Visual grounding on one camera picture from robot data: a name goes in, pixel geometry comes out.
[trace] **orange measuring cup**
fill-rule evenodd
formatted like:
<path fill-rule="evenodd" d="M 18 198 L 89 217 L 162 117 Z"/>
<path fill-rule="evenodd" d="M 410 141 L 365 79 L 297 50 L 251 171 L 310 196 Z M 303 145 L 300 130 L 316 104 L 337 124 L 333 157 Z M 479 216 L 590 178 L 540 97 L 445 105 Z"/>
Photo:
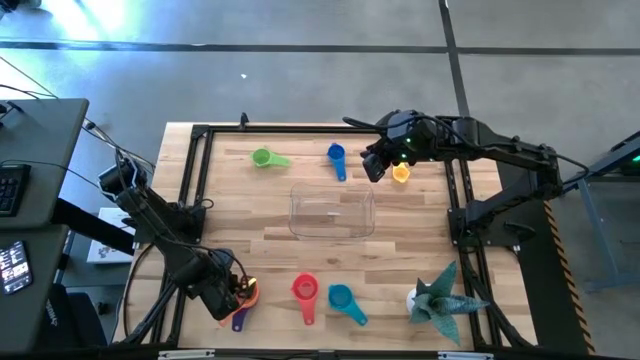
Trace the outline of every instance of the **orange measuring cup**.
<path fill-rule="evenodd" d="M 226 318 L 218 321 L 218 324 L 220 324 L 220 326 L 222 326 L 222 327 L 227 326 L 229 321 L 231 321 L 233 319 L 233 316 L 236 313 L 238 313 L 239 311 L 241 311 L 243 309 L 252 308 L 258 302 L 258 297 L 260 296 L 260 288 L 258 287 L 258 281 L 256 280 L 256 278 L 249 279 L 248 286 L 249 287 L 251 287 L 251 286 L 254 287 L 253 294 L 251 294 L 251 297 L 249 297 L 247 299 L 243 299 L 241 297 L 236 296 L 236 299 L 238 299 L 238 302 L 241 303 L 242 305 L 239 308 L 237 308 L 236 311 L 234 311 L 231 314 L 229 314 L 229 316 L 227 316 Z"/>

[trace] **teal measuring cup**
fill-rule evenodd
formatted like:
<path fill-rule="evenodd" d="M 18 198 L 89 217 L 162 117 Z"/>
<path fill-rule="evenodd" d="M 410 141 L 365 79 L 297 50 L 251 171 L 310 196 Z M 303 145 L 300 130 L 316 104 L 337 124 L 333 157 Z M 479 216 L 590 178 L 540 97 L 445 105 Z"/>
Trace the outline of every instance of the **teal measuring cup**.
<path fill-rule="evenodd" d="M 360 326 L 365 326 L 369 321 L 367 315 L 362 312 L 356 303 L 353 292 L 347 285 L 329 285 L 329 306 L 334 310 L 349 315 Z"/>

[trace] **keyboard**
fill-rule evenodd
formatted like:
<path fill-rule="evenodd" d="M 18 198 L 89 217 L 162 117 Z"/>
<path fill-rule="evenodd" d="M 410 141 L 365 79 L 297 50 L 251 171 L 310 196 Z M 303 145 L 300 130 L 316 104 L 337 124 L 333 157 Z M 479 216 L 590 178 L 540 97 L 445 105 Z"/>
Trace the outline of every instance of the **keyboard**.
<path fill-rule="evenodd" d="M 18 213 L 30 171 L 31 166 L 25 164 L 0 166 L 0 217 Z"/>

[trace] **red measuring cup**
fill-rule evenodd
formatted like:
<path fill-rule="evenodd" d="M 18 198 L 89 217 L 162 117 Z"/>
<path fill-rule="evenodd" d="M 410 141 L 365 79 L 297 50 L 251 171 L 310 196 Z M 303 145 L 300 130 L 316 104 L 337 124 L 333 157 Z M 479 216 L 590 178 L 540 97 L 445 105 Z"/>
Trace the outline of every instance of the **red measuring cup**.
<path fill-rule="evenodd" d="M 293 281 L 291 292 L 300 304 L 302 319 L 306 325 L 315 322 L 316 299 L 318 298 L 318 280 L 309 273 L 300 273 Z"/>

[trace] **green measuring cup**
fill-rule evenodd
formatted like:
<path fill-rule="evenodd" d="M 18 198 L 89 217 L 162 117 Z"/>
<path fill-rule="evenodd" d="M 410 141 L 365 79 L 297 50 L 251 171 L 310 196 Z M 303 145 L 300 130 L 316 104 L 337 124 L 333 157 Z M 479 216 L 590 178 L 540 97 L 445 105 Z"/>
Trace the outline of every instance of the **green measuring cup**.
<path fill-rule="evenodd" d="M 257 167 L 267 167 L 269 165 L 291 165 L 291 161 L 289 161 L 289 159 L 271 152 L 266 148 L 260 148 L 251 153 L 251 160 L 253 160 L 253 163 L 256 164 Z"/>

